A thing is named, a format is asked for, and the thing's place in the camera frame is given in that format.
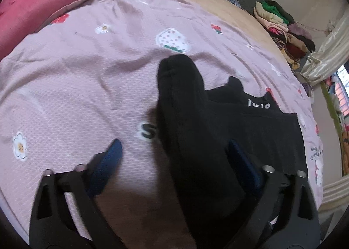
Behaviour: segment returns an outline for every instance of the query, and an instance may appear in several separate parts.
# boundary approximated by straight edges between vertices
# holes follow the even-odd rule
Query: strawberry print
[[[216,30],[218,34],[223,34],[222,29],[219,26],[211,24],[211,27]]]
[[[186,37],[174,28],[168,28],[155,37],[156,44],[160,47],[171,49],[179,53],[186,53],[190,45]]]
[[[298,93],[301,95],[301,97],[303,98],[303,95],[302,95],[302,92],[301,92],[301,89],[298,88]]]
[[[50,24],[54,24],[54,23],[63,23],[66,21],[66,19],[69,17],[69,14],[63,14],[60,17],[57,17],[54,21],[52,21]]]

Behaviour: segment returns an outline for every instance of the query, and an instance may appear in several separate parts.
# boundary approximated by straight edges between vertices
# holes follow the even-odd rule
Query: green cloth
[[[287,24],[287,25],[290,24],[290,22],[281,15],[281,13],[277,10],[276,7],[270,6],[266,2],[262,2],[262,6],[263,6],[263,9],[265,9],[266,11],[273,13],[273,14],[277,15],[278,17],[282,18],[282,20],[284,21],[285,24]]]

